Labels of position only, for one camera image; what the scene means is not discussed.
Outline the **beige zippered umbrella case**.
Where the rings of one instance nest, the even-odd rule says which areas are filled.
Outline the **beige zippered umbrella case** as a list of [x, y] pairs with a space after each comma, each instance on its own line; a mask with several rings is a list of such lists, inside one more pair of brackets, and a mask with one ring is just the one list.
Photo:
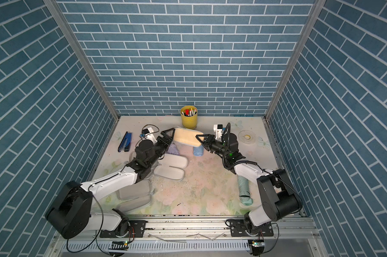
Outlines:
[[196, 130], [191, 130], [187, 128], [176, 127], [174, 134], [174, 141], [192, 146], [192, 147], [200, 147], [201, 143], [196, 138], [196, 135], [202, 135], [203, 133]]

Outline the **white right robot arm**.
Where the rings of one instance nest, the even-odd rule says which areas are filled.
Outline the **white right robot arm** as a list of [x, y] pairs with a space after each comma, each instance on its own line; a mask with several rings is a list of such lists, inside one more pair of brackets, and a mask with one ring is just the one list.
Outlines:
[[302, 209], [302, 199], [286, 171], [263, 169], [257, 162], [247, 160], [239, 152], [237, 136], [231, 133], [229, 123], [220, 136], [198, 134], [196, 139], [205, 150], [221, 157], [225, 169], [258, 186], [261, 205], [244, 215], [250, 233]]

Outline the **light blue umbrella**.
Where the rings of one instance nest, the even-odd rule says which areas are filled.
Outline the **light blue umbrella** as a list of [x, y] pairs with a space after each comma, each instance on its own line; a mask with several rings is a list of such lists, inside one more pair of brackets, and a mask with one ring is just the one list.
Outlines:
[[193, 148], [193, 155], [196, 157], [200, 157], [204, 155], [204, 147], [203, 146], [198, 146]]

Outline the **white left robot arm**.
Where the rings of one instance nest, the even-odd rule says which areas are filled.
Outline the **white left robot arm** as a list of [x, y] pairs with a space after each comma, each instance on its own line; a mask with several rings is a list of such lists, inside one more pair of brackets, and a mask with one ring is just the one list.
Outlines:
[[136, 147], [136, 156], [119, 171], [99, 179], [66, 183], [45, 214], [45, 219], [63, 236], [71, 239], [83, 231], [108, 231], [124, 237], [129, 231], [129, 219], [119, 209], [94, 212], [104, 197], [127, 186], [143, 181], [157, 160], [164, 156], [174, 140], [175, 129], [161, 132], [156, 142], [143, 140]]

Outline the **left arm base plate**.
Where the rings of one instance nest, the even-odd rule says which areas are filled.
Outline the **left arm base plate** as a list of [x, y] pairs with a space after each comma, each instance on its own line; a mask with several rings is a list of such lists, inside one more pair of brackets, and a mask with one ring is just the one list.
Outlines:
[[113, 231], [102, 230], [100, 238], [142, 238], [145, 232], [147, 221], [145, 220], [130, 220], [122, 222], [117, 229]]

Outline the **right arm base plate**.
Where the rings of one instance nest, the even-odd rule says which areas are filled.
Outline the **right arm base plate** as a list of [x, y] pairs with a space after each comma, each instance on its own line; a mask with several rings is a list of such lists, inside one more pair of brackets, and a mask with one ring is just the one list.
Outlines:
[[273, 237], [274, 232], [270, 222], [255, 227], [246, 219], [227, 219], [225, 225], [229, 228], [232, 237]]

